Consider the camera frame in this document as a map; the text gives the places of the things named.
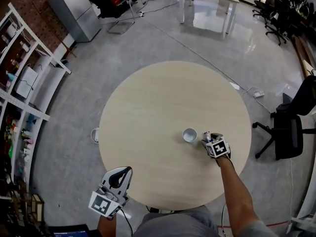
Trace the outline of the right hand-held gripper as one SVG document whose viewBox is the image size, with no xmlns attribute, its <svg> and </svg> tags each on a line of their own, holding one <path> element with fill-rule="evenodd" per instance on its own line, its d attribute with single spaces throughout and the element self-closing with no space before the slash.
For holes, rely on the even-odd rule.
<svg viewBox="0 0 316 237">
<path fill-rule="evenodd" d="M 209 143 L 201 140 L 203 146 L 206 146 L 208 155 L 212 158 L 227 157 L 231 158 L 231 151 L 229 144 L 226 142 L 223 134 L 211 133 L 211 139 Z"/>
</svg>

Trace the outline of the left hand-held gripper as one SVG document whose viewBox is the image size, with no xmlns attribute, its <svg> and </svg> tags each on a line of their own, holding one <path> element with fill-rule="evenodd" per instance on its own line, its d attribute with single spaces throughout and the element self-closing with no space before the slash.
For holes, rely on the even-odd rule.
<svg viewBox="0 0 316 237">
<path fill-rule="evenodd" d="M 127 190 L 133 176 L 132 167 L 117 167 L 105 173 L 97 191 L 93 191 L 88 208 L 107 219 L 113 219 L 129 201 Z M 115 186 L 116 191 L 105 185 Z"/>
</svg>

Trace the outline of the white paper cup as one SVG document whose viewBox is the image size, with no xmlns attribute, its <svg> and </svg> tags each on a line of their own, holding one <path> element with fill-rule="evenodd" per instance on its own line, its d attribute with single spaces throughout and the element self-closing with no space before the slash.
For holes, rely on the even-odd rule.
<svg viewBox="0 0 316 237">
<path fill-rule="evenodd" d="M 192 143 L 197 139 L 198 134 L 194 129 L 187 128 L 182 132 L 182 137 L 186 142 Z"/>
</svg>

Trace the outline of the person's right forearm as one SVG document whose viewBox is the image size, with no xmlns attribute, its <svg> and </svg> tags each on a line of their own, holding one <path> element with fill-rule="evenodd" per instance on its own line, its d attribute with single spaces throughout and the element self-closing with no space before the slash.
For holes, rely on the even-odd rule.
<svg viewBox="0 0 316 237">
<path fill-rule="evenodd" d="M 254 212 L 251 195 L 237 175 L 232 162 L 226 157 L 217 158 L 217 162 L 221 169 L 232 233 L 235 237 L 240 237 L 247 226 L 259 219 Z"/>
</svg>

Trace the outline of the person's left forearm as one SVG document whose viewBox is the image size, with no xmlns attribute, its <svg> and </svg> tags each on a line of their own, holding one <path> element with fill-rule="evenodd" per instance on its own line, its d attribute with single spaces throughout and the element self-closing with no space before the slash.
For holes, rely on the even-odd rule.
<svg viewBox="0 0 316 237">
<path fill-rule="evenodd" d="M 102 237 L 116 237 L 117 228 L 117 216 L 112 219 L 108 219 L 104 216 L 100 216 L 97 229 Z"/>
</svg>

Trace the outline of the round beige table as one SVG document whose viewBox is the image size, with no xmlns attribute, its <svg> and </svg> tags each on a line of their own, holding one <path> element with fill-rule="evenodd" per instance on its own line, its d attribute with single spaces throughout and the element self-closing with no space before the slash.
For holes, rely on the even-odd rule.
<svg viewBox="0 0 316 237">
<path fill-rule="evenodd" d="M 192 128 L 197 139 L 186 142 Z M 223 191 L 221 173 L 201 144 L 204 132 L 220 133 L 241 173 L 251 146 L 251 122 L 234 87 L 205 66 L 168 61 L 142 68 L 108 99 L 99 125 L 99 149 L 107 170 L 133 169 L 128 195 L 164 210 L 210 203 Z"/>
</svg>

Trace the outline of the person's grey shorts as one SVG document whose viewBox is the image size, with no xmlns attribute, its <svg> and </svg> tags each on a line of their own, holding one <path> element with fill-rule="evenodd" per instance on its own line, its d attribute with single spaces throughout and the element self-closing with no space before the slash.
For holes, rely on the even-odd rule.
<svg viewBox="0 0 316 237">
<path fill-rule="evenodd" d="M 148 213 L 133 237 L 220 237 L 209 209 L 199 206 L 173 213 Z"/>
</svg>

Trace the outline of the black tablet with timer screen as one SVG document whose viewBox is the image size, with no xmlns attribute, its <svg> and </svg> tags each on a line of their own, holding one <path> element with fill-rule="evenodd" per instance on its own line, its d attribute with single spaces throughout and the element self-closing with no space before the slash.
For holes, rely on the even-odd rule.
<svg viewBox="0 0 316 237">
<path fill-rule="evenodd" d="M 53 237 L 89 237 L 89 228 L 86 224 L 73 226 L 49 226 L 49 232 Z"/>
</svg>

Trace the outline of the black office chair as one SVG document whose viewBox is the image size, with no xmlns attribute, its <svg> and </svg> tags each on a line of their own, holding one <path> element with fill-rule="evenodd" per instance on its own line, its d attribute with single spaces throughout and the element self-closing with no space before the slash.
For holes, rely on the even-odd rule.
<svg viewBox="0 0 316 237">
<path fill-rule="evenodd" d="M 275 0 L 266 0 L 262 2 L 261 0 L 255 0 L 255 6 L 252 12 L 257 12 L 253 14 L 255 16 L 261 16 L 265 20 L 265 24 L 267 24 L 270 14 L 274 12 L 275 8 Z"/>
<path fill-rule="evenodd" d="M 272 26 L 265 25 L 267 31 L 265 35 L 273 34 L 278 40 L 278 45 L 281 46 L 281 40 L 284 44 L 287 43 L 287 39 L 291 37 L 291 23 L 289 20 L 291 12 L 289 0 L 275 0 L 274 11 L 270 14 L 270 21 Z"/>
<path fill-rule="evenodd" d="M 306 116 L 316 106 L 316 76 L 307 76 L 294 98 L 283 94 L 283 103 L 270 114 L 274 120 L 273 128 L 259 122 L 252 124 L 271 135 L 270 140 L 255 154 L 258 159 L 272 144 L 275 144 L 276 160 L 294 158 L 303 152 L 303 135 L 316 134 L 316 128 L 303 129 L 300 116 Z"/>
</svg>

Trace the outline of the low wooden platform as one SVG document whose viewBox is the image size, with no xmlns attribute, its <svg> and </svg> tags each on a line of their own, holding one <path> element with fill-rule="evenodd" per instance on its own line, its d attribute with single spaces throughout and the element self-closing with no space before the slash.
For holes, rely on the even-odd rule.
<svg viewBox="0 0 316 237">
<path fill-rule="evenodd" d="M 302 37 L 295 36 L 292 43 L 301 65 L 303 77 L 316 76 L 316 47 Z"/>
</svg>

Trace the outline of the white storage shelf rack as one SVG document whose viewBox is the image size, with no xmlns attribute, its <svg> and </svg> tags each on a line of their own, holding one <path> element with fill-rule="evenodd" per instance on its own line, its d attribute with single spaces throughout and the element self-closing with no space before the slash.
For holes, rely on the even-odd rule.
<svg viewBox="0 0 316 237">
<path fill-rule="evenodd" d="M 38 73 L 25 99 L 14 88 L 23 69 Z M 30 187 L 32 160 L 48 106 L 61 80 L 71 71 L 34 33 L 12 3 L 0 20 L 0 153 L 8 183 Z"/>
</svg>

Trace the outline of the white box device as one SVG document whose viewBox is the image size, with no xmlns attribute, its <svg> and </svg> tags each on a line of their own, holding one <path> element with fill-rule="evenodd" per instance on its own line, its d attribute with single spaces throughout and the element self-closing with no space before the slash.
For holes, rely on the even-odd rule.
<svg viewBox="0 0 316 237">
<path fill-rule="evenodd" d="M 15 85 L 15 92 L 23 98 L 27 98 L 31 90 L 33 90 L 33 85 L 38 77 L 38 73 L 31 67 L 26 66 L 23 69 L 22 75 Z"/>
</svg>

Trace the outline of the black cantilever chair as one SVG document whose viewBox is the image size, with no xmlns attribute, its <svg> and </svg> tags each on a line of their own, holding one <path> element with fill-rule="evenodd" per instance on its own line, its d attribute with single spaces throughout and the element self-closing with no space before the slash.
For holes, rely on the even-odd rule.
<svg viewBox="0 0 316 237">
<path fill-rule="evenodd" d="M 89 0 L 95 7 L 99 10 L 99 14 L 97 14 L 98 19 L 105 18 L 115 18 L 116 21 L 112 23 L 111 27 L 108 28 L 107 32 L 110 34 L 122 35 L 124 34 L 131 26 L 135 24 L 135 13 L 132 8 L 132 4 L 130 0 L 120 0 L 117 4 L 115 4 L 111 0 Z M 119 24 L 124 22 L 119 20 L 119 18 L 128 10 L 130 10 L 132 14 L 132 21 L 129 22 L 126 28 L 122 31 L 115 30 L 115 27 L 118 27 Z"/>
</svg>

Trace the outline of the grey metal cabinet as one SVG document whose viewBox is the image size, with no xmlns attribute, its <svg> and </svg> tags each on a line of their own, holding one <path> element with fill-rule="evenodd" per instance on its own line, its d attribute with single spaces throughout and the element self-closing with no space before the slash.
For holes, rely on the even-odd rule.
<svg viewBox="0 0 316 237">
<path fill-rule="evenodd" d="M 90 42 L 102 28 L 89 0 L 48 0 L 48 3 L 76 42 Z"/>
</svg>

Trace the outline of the wooden frame box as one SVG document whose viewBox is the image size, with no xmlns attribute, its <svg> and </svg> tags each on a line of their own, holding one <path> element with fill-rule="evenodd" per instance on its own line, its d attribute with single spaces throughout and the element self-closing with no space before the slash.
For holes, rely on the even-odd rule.
<svg viewBox="0 0 316 237">
<path fill-rule="evenodd" d="M 37 222 L 43 221 L 44 201 L 37 194 L 32 194 L 31 213 Z"/>
</svg>

